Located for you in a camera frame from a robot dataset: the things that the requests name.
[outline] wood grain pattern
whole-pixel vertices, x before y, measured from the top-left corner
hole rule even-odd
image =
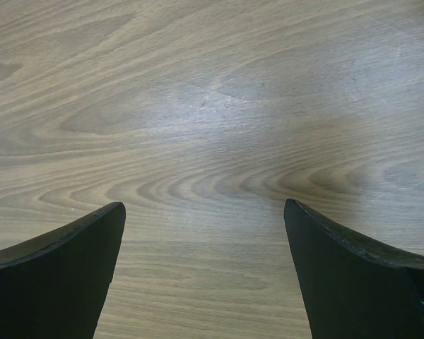
[[[0,249],[123,201],[97,339],[311,338],[288,197],[424,254],[424,0],[0,1]]]

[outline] brown wood surface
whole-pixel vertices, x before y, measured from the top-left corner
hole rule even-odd
[[[311,338],[288,197],[424,254],[424,0],[0,1],[0,249],[123,201],[97,339]]]

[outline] black object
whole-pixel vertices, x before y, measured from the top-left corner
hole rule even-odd
[[[93,338],[124,220],[111,203],[0,251],[0,339]]]
[[[424,256],[298,201],[284,219],[314,339],[424,339]]]

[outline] wooden surface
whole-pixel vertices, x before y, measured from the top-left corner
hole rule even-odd
[[[0,249],[123,201],[97,339],[311,338],[288,197],[424,254],[424,0],[0,1]]]

